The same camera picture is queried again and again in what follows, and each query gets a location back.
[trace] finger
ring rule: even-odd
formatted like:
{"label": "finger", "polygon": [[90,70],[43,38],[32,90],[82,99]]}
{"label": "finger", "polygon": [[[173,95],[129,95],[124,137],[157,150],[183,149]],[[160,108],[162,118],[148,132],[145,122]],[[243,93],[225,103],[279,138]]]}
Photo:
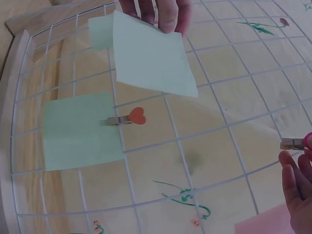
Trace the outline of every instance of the finger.
{"label": "finger", "polygon": [[283,167],[286,165],[291,165],[294,176],[296,178],[297,188],[301,193],[302,198],[307,199],[308,197],[312,197],[312,184],[301,173],[292,156],[287,151],[282,151],[280,152],[278,159]]}
{"label": "finger", "polygon": [[119,0],[123,13],[138,18],[134,0]]}
{"label": "finger", "polygon": [[308,146],[312,149],[312,136],[310,136],[307,140]]}
{"label": "finger", "polygon": [[192,3],[191,0],[176,0],[179,8],[175,31],[185,35],[191,24]]}
{"label": "finger", "polygon": [[296,179],[291,165],[283,166],[282,170],[283,192],[287,208],[290,213],[296,210],[302,202],[301,194],[296,186]]}
{"label": "finger", "polygon": [[141,10],[141,19],[151,25],[154,25],[155,12],[152,0],[139,0],[138,5]]}
{"label": "finger", "polygon": [[164,33],[174,31],[176,27],[176,17],[178,7],[176,0],[157,0],[158,7],[158,27]]}
{"label": "finger", "polygon": [[301,155],[298,158],[298,166],[305,178],[307,178],[308,181],[312,183],[312,167],[310,164],[310,159],[306,154]]}

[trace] green paper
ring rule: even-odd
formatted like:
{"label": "green paper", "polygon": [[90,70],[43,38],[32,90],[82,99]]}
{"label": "green paper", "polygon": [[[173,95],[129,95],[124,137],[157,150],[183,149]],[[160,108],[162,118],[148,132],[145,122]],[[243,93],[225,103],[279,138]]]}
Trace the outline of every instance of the green paper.
{"label": "green paper", "polygon": [[43,113],[46,171],[123,159],[118,127],[101,124],[114,116],[109,93],[47,102]]}
{"label": "green paper", "polygon": [[113,14],[89,19],[90,41],[94,50],[113,47],[113,19]]}
{"label": "green paper", "polygon": [[165,34],[119,11],[113,21],[118,82],[198,97],[180,33]]}

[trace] pink object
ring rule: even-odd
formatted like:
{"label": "pink object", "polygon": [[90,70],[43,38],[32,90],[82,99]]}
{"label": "pink object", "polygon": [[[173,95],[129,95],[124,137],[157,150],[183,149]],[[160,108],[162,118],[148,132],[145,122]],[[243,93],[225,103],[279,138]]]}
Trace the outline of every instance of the pink object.
{"label": "pink object", "polygon": [[235,234],[295,234],[286,204],[235,224]]}
{"label": "pink object", "polygon": [[309,146],[308,146],[308,138],[312,136],[312,133],[308,133],[302,140],[302,145],[306,148],[308,148],[309,150],[312,150]]}

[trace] wooden clothespin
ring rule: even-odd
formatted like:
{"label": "wooden clothespin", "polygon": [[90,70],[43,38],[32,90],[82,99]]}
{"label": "wooden clothespin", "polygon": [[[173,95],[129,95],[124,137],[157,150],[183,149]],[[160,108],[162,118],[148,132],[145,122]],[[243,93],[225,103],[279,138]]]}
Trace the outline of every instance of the wooden clothespin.
{"label": "wooden clothespin", "polygon": [[142,107],[134,108],[128,116],[120,116],[120,117],[109,117],[105,121],[107,125],[120,125],[120,124],[144,124],[146,122],[146,118],[144,116],[144,110]]}
{"label": "wooden clothespin", "polygon": [[308,146],[308,138],[312,133],[308,133],[304,138],[282,138],[280,143],[281,150],[304,150],[304,148],[311,148]]}

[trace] white metal grid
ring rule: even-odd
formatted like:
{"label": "white metal grid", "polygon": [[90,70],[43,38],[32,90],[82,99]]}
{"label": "white metal grid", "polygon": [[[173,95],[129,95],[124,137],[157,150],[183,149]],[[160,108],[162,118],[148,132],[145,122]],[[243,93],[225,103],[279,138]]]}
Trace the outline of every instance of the white metal grid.
{"label": "white metal grid", "polygon": [[[228,0],[210,1],[209,3],[212,3],[212,2],[229,2],[229,1],[228,1]],[[265,12],[265,10],[264,10],[256,1],[254,1],[254,2]],[[195,3],[195,4],[203,4],[203,3],[205,3],[205,2],[204,2],[204,1],[200,1],[199,3]],[[273,20],[273,18],[282,18],[282,17],[284,17],[284,16],[272,17],[272,16],[269,16],[269,14],[267,14],[267,12],[265,12],[265,14],[267,15],[267,17],[244,17],[244,16],[241,14],[241,16],[242,16],[241,18],[229,18],[229,19],[215,19],[215,18],[214,18],[213,20],[207,20],[207,21],[203,21],[203,22],[216,22],[216,23],[218,24],[219,28],[223,31],[222,27],[220,27],[220,25],[219,25],[219,23],[218,23],[219,21],[222,21],[222,20],[246,20],[246,21],[248,21],[248,19],[259,19],[259,18],[272,19],[272,20]],[[74,19],[76,19],[76,28],[75,28],[75,32],[74,32],[74,38],[75,38],[74,41],[76,41],[77,32],[81,31],[81,30],[78,30],[78,29],[77,29],[78,18],[79,18],[80,15],[76,15],[75,18],[74,18]],[[106,15],[106,6],[104,6],[104,15]],[[202,191],[205,191],[205,190],[208,190],[208,189],[210,189],[210,188],[216,187],[216,186],[220,186],[220,185],[222,185],[222,184],[230,183],[230,182],[232,182],[232,181],[235,181],[235,180],[238,180],[238,179],[241,179],[241,178],[245,178],[246,181],[247,181],[248,188],[249,188],[249,190],[250,190],[250,194],[251,194],[251,197],[252,197],[252,200],[253,200],[253,203],[254,203],[255,211],[256,211],[256,213],[258,214],[257,204],[256,204],[256,201],[255,201],[255,199],[254,199],[253,191],[252,191],[252,189],[251,189],[251,186],[250,186],[250,183],[249,183],[249,180],[248,180],[248,176],[249,176],[249,175],[252,175],[252,174],[254,174],[254,173],[257,173],[257,172],[259,172],[259,171],[261,171],[261,170],[264,170],[264,169],[266,169],[266,168],[268,168],[268,167],[271,167],[271,166],[277,164],[278,161],[275,161],[275,162],[273,162],[273,163],[270,163],[270,164],[268,164],[268,165],[266,165],[266,166],[264,166],[264,167],[261,167],[261,168],[259,168],[259,169],[254,170],[254,171],[247,172],[246,167],[245,167],[245,165],[244,165],[244,161],[243,161],[243,159],[242,159],[242,157],[241,157],[241,155],[240,155],[239,148],[238,148],[237,143],[236,143],[236,141],[235,141],[235,138],[234,138],[234,136],[233,136],[231,127],[234,126],[234,125],[240,124],[240,123],[244,123],[244,122],[247,122],[247,121],[250,121],[250,120],[253,120],[253,119],[260,118],[260,117],[270,116],[271,119],[272,119],[272,121],[273,121],[273,123],[275,124],[275,127],[276,127],[276,129],[277,129],[277,131],[278,131],[279,136],[281,137],[281,133],[280,133],[279,129],[277,128],[276,122],[275,122],[274,118],[272,117],[272,114],[273,114],[273,113],[276,113],[276,112],[278,112],[278,111],[281,111],[281,110],[289,109],[289,108],[291,108],[291,107],[293,107],[293,106],[296,106],[296,105],[298,105],[298,104],[300,104],[300,105],[303,107],[303,109],[304,109],[304,111],[305,111],[305,113],[306,113],[306,116],[307,116],[307,118],[308,118],[310,124],[312,124],[312,123],[311,123],[311,120],[310,120],[310,118],[309,118],[309,116],[308,116],[308,114],[307,114],[307,112],[306,112],[306,110],[305,110],[305,108],[304,108],[304,106],[303,106],[303,102],[304,102],[304,101],[312,100],[312,98],[305,99],[305,100],[301,100],[301,99],[299,98],[298,93],[296,92],[296,90],[294,89],[294,87],[292,86],[292,84],[290,83],[289,78],[288,78],[287,75],[283,72],[283,69],[285,69],[285,68],[296,67],[296,66],[305,65],[305,64],[308,65],[308,64],[311,64],[312,62],[306,62],[306,61],[304,60],[304,58],[301,56],[301,54],[298,52],[297,48],[296,48],[295,46],[293,46],[293,47],[296,49],[296,51],[298,52],[298,54],[301,56],[301,58],[303,59],[304,63],[301,63],[301,64],[294,64],[294,65],[289,65],[289,66],[284,66],[284,67],[282,67],[282,66],[278,63],[278,61],[276,60],[276,58],[274,57],[274,55],[270,52],[270,54],[273,56],[274,60],[277,62],[277,64],[278,64],[279,67],[276,68],[276,69],[271,69],[271,70],[267,70],[267,71],[262,71],[262,72],[257,72],[257,73],[250,73],[250,71],[247,69],[246,65],[244,64],[243,60],[241,59],[239,53],[236,51],[235,45],[238,45],[238,44],[246,44],[246,43],[253,43],[253,42],[262,42],[262,43],[266,46],[266,44],[264,43],[264,41],[268,41],[268,40],[280,40],[280,39],[287,39],[287,40],[293,45],[293,43],[292,43],[291,40],[290,40],[290,39],[292,39],[292,38],[307,38],[307,39],[309,40],[309,42],[312,44],[311,40],[304,34],[304,32],[300,29],[300,27],[299,27],[298,25],[296,25],[296,26],[301,30],[301,32],[303,33],[304,36],[288,37],[288,36],[286,36],[286,34],[283,32],[283,34],[285,35],[284,38],[261,39],[260,36],[258,35],[258,33],[256,33],[256,34],[258,35],[258,37],[259,37],[259,40],[247,41],[247,42],[239,42],[239,43],[228,43],[228,44],[222,45],[222,46],[213,46],[213,47],[202,48],[202,49],[197,49],[197,50],[194,49],[194,47],[193,47],[191,41],[188,40],[189,43],[190,43],[190,45],[191,45],[191,47],[192,47],[192,50],[191,50],[191,51],[188,51],[187,53],[192,53],[192,52],[195,53],[195,56],[196,56],[196,58],[197,58],[197,60],[198,60],[198,62],[199,62],[199,64],[200,64],[202,70],[204,71],[204,74],[205,74],[206,79],[207,79],[207,82],[208,82],[207,84],[198,85],[198,87],[203,87],[203,86],[210,86],[210,87],[211,87],[211,90],[212,90],[212,92],[213,92],[213,95],[214,95],[214,97],[215,97],[215,99],[216,99],[216,101],[217,101],[217,103],[218,103],[219,109],[220,109],[220,111],[221,111],[221,114],[222,114],[222,116],[223,116],[223,118],[224,118],[226,124],[225,124],[224,126],[221,126],[221,127],[217,127],[217,128],[214,128],[214,129],[209,129],[209,130],[207,130],[207,131],[203,131],[203,132],[200,132],[200,133],[196,133],[196,134],[192,134],[192,135],[184,136],[184,137],[179,137],[179,136],[178,136],[178,133],[177,133],[177,130],[176,130],[176,125],[175,125],[174,119],[173,119],[172,114],[171,114],[170,106],[169,106],[168,101],[167,101],[167,93],[163,93],[163,94],[156,95],[156,96],[153,96],[153,97],[143,98],[143,99],[140,99],[140,100],[131,101],[131,102],[124,103],[124,104],[121,104],[121,105],[116,105],[116,90],[115,90],[114,79],[113,79],[113,71],[114,71],[115,69],[112,69],[111,58],[110,58],[109,50],[107,51],[108,56],[109,56],[109,63],[110,63],[110,70],[109,70],[109,71],[101,72],[101,73],[98,73],[98,74],[92,74],[92,75],[90,75],[90,76],[87,76],[87,77],[84,77],[84,78],[81,78],[81,79],[78,79],[78,80],[76,80],[76,77],[75,77],[75,66],[76,66],[76,65],[75,65],[75,55],[76,55],[77,53],[81,53],[81,52],[86,51],[86,50],[89,50],[89,49],[91,49],[91,48],[87,48],[87,49],[83,49],[83,50],[80,50],[80,51],[76,51],[76,48],[74,47],[74,52],[73,52],[73,53],[71,53],[71,54],[69,54],[69,55],[66,55],[66,56],[63,56],[63,57],[61,57],[61,58],[59,58],[59,59],[56,59],[56,60],[53,60],[53,61],[46,61],[46,60],[47,60],[46,58],[47,58],[47,52],[48,52],[49,44],[52,42],[52,41],[50,41],[51,33],[52,33],[52,28],[53,28],[54,26],[56,26],[56,25],[51,25],[51,27],[50,27],[50,29],[49,29],[50,31],[49,31],[48,42],[47,42],[46,44],[40,46],[40,47],[46,46],[46,50],[45,50],[45,54],[44,54],[44,63],[43,63],[43,65],[40,66],[40,67],[37,67],[37,68],[34,68],[34,69],[33,69],[33,70],[42,69],[40,92],[37,93],[37,94],[35,94],[35,95],[33,95],[33,96],[29,96],[29,97],[26,97],[26,98],[17,100],[17,99],[18,99],[18,90],[17,90],[16,100],[15,100],[15,107],[16,107],[16,104],[18,104],[18,103],[20,103],[20,102],[26,101],[26,100],[28,100],[28,99],[30,99],[30,98],[37,97],[37,96],[42,97],[42,94],[44,94],[44,93],[46,93],[46,92],[50,92],[50,91],[52,91],[52,90],[58,89],[58,88],[60,88],[60,87],[64,87],[64,86],[66,86],[66,85],[71,85],[71,84],[73,84],[73,96],[75,96],[75,83],[76,83],[77,81],[83,80],[83,79],[87,79],[87,78],[91,78],[91,77],[93,77],[93,76],[97,76],[97,75],[100,75],[100,74],[110,73],[111,82],[112,82],[112,88],[113,88],[113,95],[114,95],[114,104],[115,104],[114,109],[115,109],[116,115],[118,115],[118,107],[127,106],[127,105],[134,104],[134,103],[138,103],[138,102],[141,102],[141,101],[144,101],[144,100],[150,100],[150,99],[154,99],[154,98],[158,98],[158,97],[163,97],[164,100],[165,100],[165,103],[166,103],[166,106],[167,106],[169,115],[170,115],[170,119],[171,119],[172,126],[173,126],[174,133],[175,133],[175,139],[167,140],[167,141],[164,141],[164,142],[161,142],[161,143],[151,144],[151,145],[147,145],[147,146],[143,146],[143,147],[140,147],[140,148],[136,148],[136,149],[132,149],[132,150],[127,150],[127,151],[126,151],[126,150],[125,150],[125,147],[124,147],[123,137],[122,137],[122,130],[121,130],[121,128],[119,127],[120,140],[121,140],[121,142],[122,142],[123,151],[124,151],[124,153],[125,153],[125,155],[126,155],[125,161],[124,161],[124,162],[125,162],[125,170],[126,170],[127,177],[128,177],[128,183],[129,183],[129,187],[130,187],[130,192],[131,192],[132,204],[131,204],[131,205],[126,205],[126,206],[121,206],[121,207],[116,207],[116,208],[108,208],[108,209],[99,209],[99,210],[94,210],[94,211],[88,211],[88,210],[87,210],[87,205],[86,205],[85,199],[84,199],[84,190],[83,190],[83,182],[82,182],[83,178],[82,178],[81,172],[79,171],[78,175],[79,175],[79,184],[80,184],[80,190],[81,190],[81,196],[82,196],[82,202],[83,202],[83,212],[73,212],[73,213],[66,213],[66,214],[48,214],[47,211],[46,211],[46,208],[45,208],[44,194],[43,194],[43,184],[42,184],[42,173],[43,173],[43,169],[36,169],[36,170],[25,171],[25,172],[14,172],[14,159],[13,159],[14,153],[13,153],[13,147],[12,147],[12,145],[14,144],[14,139],[15,139],[16,137],[19,137],[19,136],[21,136],[21,135],[24,135],[24,134],[27,134],[27,133],[30,133],[30,132],[35,132],[35,131],[38,132],[38,131],[40,131],[40,130],[42,129],[42,127],[37,127],[37,128],[34,128],[34,129],[30,129],[30,130],[24,131],[24,132],[22,132],[22,133],[15,133],[15,131],[14,131],[14,129],[15,129],[14,120],[15,120],[16,117],[15,117],[15,114],[14,114],[14,116],[13,116],[12,133],[11,133],[11,166],[12,166],[11,169],[12,169],[12,181],[14,181],[14,178],[15,178],[15,176],[17,176],[17,175],[39,172],[40,175],[41,175],[41,176],[40,176],[40,191],[41,191],[41,197],[42,197],[42,202],[43,202],[43,211],[44,211],[44,214],[18,214],[18,209],[16,208],[16,212],[17,212],[17,216],[18,216],[18,221],[20,221],[19,218],[24,217],[24,216],[44,217],[45,220],[46,220],[46,225],[47,225],[47,233],[50,234],[51,231],[50,231],[50,227],[49,227],[49,220],[48,220],[48,217],[54,217],[54,216],[69,216],[69,215],[79,215],[79,214],[83,214],[83,215],[85,215],[85,217],[86,217],[86,219],[87,219],[87,223],[88,223],[88,232],[89,232],[89,234],[91,234],[91,233],[92,233],[92,228],[91,228],[91,225],[90,225],[90,220],[89,220],[89,218],[88,218],[88,214],[92,214],[92,213],[101,213],[101,212],[109,212],[109,211],[122,210],[122,209],[127,209],[127,208],[133,208],[134,211],[135,211],[135,214],[136,214],[137,224],[138,224],[138,226],[139,226],[139,232],[140,232],[140,234],[143,234],[142,224],[141,224],[141,221],[140,221],[138,212],[137,212],[137,207],[139,207],[139,206],[144,206],[144,205],[148,205],[148,204],[152,204],[152,203],[163,202],[163,201],[165,201],[165,200],[172,199],[172,198],[178,198],[178,197],[180,197],[180,195],[174,195],[174,196],[164,197],[164,198],[157,199],[157,200],[153,200],[153,201],[147,201],[147,202],[136,203],[135,193],[134,193],[134,189],[133,189],[133,185],[132,185],[132,179],[131,179],[131,175],[130,175],[130,171],[129,171],[127,153],[133,153],[133,152],[141,151],[141,150],[144,150],[144,149],[147,149],[147,148],[151,148],[151,147],[155,147],[155,146],[164,145],[164,144],[167,144],[167,143],[170,143],[170,142],[176,142],[176,143],[178,144],[179,151],[180,151],[181,158],[182,158],[182,162],[183,162],[183,166],[184,166],[184,170],[185,170],[185,174],[186,174],[186,177],[187,177],[187,179],[188,179],[189,185],[190,185],[190,187],[191,187],[191,189],[192,189],[190,192],[185,193],[185,194],[192,194],[192,195],[194,196],[194,201],[195,201],[195,207],[196,207],[197,215],[199,215],[198,202],[197,202],[197,199],[196,199],[196,195],[197,195],[198,193],[200,193],[200,192],[202,192]],[[233,49],[235,50],[235,53],[238,55],[239,59],[240,59],[241,62],[243,63],[243,66],[244,66],[245,69],[247,70],[248,74],[247,74],[247,75],[243,75],[243,76],[239,76],[239,77],[235,77],[235,78],[228,78],[228,79],[224,79],[224,80],[209,82],[209,77],[208,77],[208,75],[207,75],[207,72],[205,71],[205,69],[203,68],[203,66],[202,66],[202,64],[201,64],[200,59],[199,59],[198,56],[197,56],[197,52],[198,52],[198,51],[202,51],[202,50],[209,50],[209,49],[213,49],[213,48],[223,47],[223,46],[231,46],[231,47],[233,47]],[[57,60],[60,60],[60,59],[63,59],[63,58],[65,58],[65,57],[69,57],[69,56],[72,56],[72,57],[73,57],[73,69],[74,69],[74,72],[73,72],[73,80],[72,80],[71,82],[69,82],[69,83],[65,83],[65,84],[62,84],[62,85],[60,85],[60,86],[54,87],[54,88],[52,88],[52,89],[44,90],[44,91],[43,91],[42,88],[43,88],[43,79],[44,79],[44,69],[45,69],[45,67],[46,67],[48,64],[50,64],[50,63],[56,62]],[[25,74],[27,74],[27,73],[30,73],[30,72],[32,72],[33,70],[29,70],[29,71],[26,71],[26,72],[21,71],[21,72],[20,72],[20,78],[19,78],[19,80],[22,79],[22,77],[21,77],[22,75],[25,75]],[[258,74],[268,73],[268,72],[271,72],[271,71],[279,71],[279,70],[282,71],[282,72],[284,73],[285,77],[287,78],[287,81],[290,83],[290,85],[291,85],[293,91],[295,92],[295,94],[296,94],[296,96],[297,96],[299,102],[294,103],[294,104],[289,105],[289,106],[286,106],[286,107],[283,107],[283,108],[276,109],[276,110],[274,110],[274,111],[270,111],[269,108],[268,108],[268,106],[267,106],[267,104],[266,104],[266,102],[265,102],[265,100],[264,100],[264,98],[263,98],[263,96],[262,96],[262,94],[261,94],[261,92],[260,92],[260,90],[259,90],[259,88],[257,87],[257,85],[256,85],[256,83],[255,83],[255,81],[254,81],[254,79],[253,79],[253,76],[254,76],[254,75],[258,75]],[[252,81],[253,81],[254,85],[256,86],[258,92],[260,93],[260,96],[261,96],[262,100],[264,101],[265,106],[266,106],[266,108],[267,108],[268,111],[267,111],[267,113],[264,113],[264,114],[261,114],[261,115],[257,115],[257,116],[255,116],[255,117],[250,117],[250,118],[247,118],[247,119],[244,119],[244,120],[240,120],[240,121],[236,121],[236,122],[233,122],[233,123],[229,123],[229,122],[227,121],[227,119],[226,119],[224,113],[223,113],[223,110],[222,110],[222,108],[221,108],[221,104],[220,104],[220,102],[219,102],[219,100],[218,100],[218,98],[217,98],[217,95],[215,94],[213,85],[214,85],[214,84],[217,84],[217,83],[227,82],[227,81],[229,81],[229,80],[235,80],[235,79],[239,79],[239,78],[244,78],[244,77],[251,77],[251,78],[252,78]],[[40,111],[41,111],[41,100],[40,100],[40,102],[39,102],[38,108],[39,108],[39,113],[40,113]],[[241,166],[242,166],[242,169],[243,169],[243,174],[240,175],[240,176],[237,176],[237,177],[235,177],[235,178],[227,179],[227,180],[224,180],[224,181],[221,181],[221,182],[218,182],[218,183],[215,183],[215,184],[212,184],[212,185],[205,186],[205,187],[202,187],[202,188],[199,188],[199,189],[194,190],[193,183],[192,183],[192,179],[191,179],[190,173],[189,173],[189,171],[188,171],[188,167],[187,167],[187,164],[186,164],[186,161],[185,161],[184,152],[183,152],[183,150],[182,150],[180,141],[183,140],[183,139],[188,139],[188,138],[191,138],[191,137],[203,135],[203,134],[206,134],[206,133],[214,132],[214,131],[221,130],[221,129],[225,129],[225,128],[227,128],[227,129],[229,130],[231,139],[232,139],[232,141],[233,141],[233,144],[234,144],[234,146],[235,146],[237,155],[238,155],[238,157],[239,157],[239,161],[240,161]],[[205,229],[204,229],[203,225],[201,225],[201,229],[202,229],[202,233],[205,234],[206,232],[205,232]]]}

